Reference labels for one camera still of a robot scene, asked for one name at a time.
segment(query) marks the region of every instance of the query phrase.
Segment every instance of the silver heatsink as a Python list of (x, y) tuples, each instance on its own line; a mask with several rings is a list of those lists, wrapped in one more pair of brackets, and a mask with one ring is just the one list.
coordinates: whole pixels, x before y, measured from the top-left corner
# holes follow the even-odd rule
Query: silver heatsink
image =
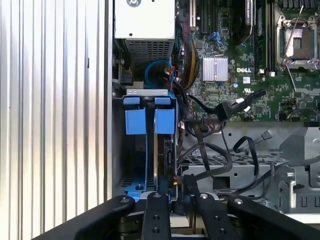
[[(144, 69), (156, 60), (169, 60), (174, 48), (174, 40), (135, 40), (126, 39), (126, 46), (131, 54), (134, 69)], [(165, 63), (159, 64), (154, 69), (164, 69)]]
[(202, 61), (202, 80), (204, 82), (226, 82), (228, 80), (228, 57), (204, 57)]

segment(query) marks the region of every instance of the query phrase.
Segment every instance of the black plastic arm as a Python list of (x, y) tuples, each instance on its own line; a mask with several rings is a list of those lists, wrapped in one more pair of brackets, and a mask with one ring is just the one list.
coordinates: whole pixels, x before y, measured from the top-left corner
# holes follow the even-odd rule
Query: black plastic arm
[(135, 207), (135, 200), (116, 196), (83, 214), (41, 234), (34, 240), (103, 239), (117, 227), (117, 220)]
[(171, 240), (169, 199), (153, 192), (146, 199), (141, 240)]
[(245, 197), (229, 197), (228, 212), (260, 229), (263, 240), (319, 240), (320, 231)]
[(223, 208), (222, 203), (209, 193), (194, 196), (196, 211), (195, 229), (205, 233), (210, 240), (239, 240), (239, 236)]

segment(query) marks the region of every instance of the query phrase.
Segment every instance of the dell logo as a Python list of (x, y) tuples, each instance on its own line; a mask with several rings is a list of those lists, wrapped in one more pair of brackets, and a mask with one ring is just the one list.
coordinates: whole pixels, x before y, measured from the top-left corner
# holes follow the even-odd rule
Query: dell logo
[(249, 67), (243, 67), (243, 68), (237, 67), (236, 68), (236, 72), (237, 73), (246, 73), (246, 74), (251, 74), (252, 73), (251, 69)]

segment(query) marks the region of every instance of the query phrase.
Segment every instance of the ram slot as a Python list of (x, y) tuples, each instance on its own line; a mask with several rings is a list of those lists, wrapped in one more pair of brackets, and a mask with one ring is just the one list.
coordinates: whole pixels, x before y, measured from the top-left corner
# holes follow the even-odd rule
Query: ram slot
[(268, 72), (276, 71), (276, 14), (275, 0), (267, 0), (267, 31), (268, 31)]
[(202, 34), (218, 31), (218, 0), (201, 0), (199, 3), (199, 30)]

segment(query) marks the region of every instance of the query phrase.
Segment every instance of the motherboard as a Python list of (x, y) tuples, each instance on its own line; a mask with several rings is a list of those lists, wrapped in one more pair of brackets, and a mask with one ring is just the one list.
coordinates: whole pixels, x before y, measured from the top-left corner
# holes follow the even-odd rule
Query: motherboard
[[(239, 2), (196, 3), (192, 30), (201, 65), (189, 93), (214, 108), (220, 102), (232, 102), (265, 89), (267, 95), (253, 103), (247, 113), (229, 120), (317, 121), (316, 114), (295, 111), (320, 110), (319, 2), (253, 1), (249, 29), (248, 22), (247, 26), (237, 23), (241, 21), (237, 16), (245, 12)], [(247, 32), (248, 37), (241, 39), (235, 32)], [(196, 103), (192, 108), (199, 118), (206, 115)]]

